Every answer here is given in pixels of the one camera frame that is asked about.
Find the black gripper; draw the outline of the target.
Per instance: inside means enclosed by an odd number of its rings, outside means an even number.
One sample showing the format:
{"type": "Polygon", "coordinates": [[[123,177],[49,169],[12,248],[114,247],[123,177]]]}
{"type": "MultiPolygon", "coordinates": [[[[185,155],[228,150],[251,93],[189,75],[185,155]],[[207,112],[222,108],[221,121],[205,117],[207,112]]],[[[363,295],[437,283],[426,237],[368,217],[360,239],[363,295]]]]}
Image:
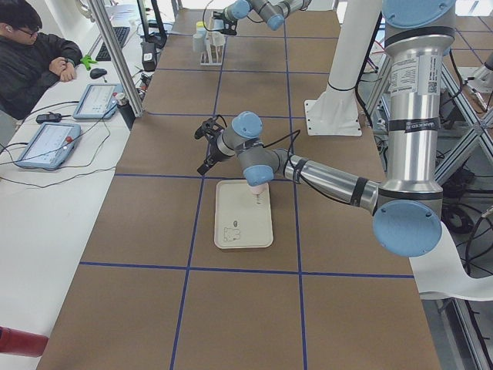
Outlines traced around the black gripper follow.
{"type": "Polygon", "coordinates": [[[203,121],[194,133],[195,140],[205,137],[209,144],[206,158],[197,169],[201,176],[211,170],[217,162],[226,161],[231,157],[231,151],[228,148],[220,149],[220,136],[224,130],[225,128],[217,122],[217,118],[212,117],[203,121]]]}
{"type": "Polygon", "coordinates": [[[222,19],[224,21],[223,35],[237,35],[237,20],[229,20],[224,12],[213,11],[212,19],[222,19]]]}

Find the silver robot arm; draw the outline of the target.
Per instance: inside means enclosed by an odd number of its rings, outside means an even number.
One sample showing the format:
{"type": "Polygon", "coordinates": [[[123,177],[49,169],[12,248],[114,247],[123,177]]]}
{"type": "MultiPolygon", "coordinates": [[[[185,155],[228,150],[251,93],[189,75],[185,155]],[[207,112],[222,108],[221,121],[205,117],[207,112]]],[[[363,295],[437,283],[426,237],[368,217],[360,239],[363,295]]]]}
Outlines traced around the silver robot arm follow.
{"type": "Polygon", "coordinates": [[[258,115],[242,112],[229,126],[215,119],[195,132],[209,152],[198,171],[236,157],[250,189],[261,193],[276,174],[303,183],[340,204],[373,215],[379,243],[394,254],[420,257],[442,237],[442,188],[434,178],[442,59],[454,40],[453,1],[385,1],[385,52],[391,66],[387,177],[381,183],[297,156],[269,150],[258,115]]]}
{"type": "Polygon", "coordinates": [[[266,0],[238,0],[220,12],[213,12],[212,30],[224,35],[236,35],[238,21],[255,12],[269,29],[276,31],[286,18],[296,11],[306,10],[310,3],[311,0],[279,1],[277,4],[266,0]]]}

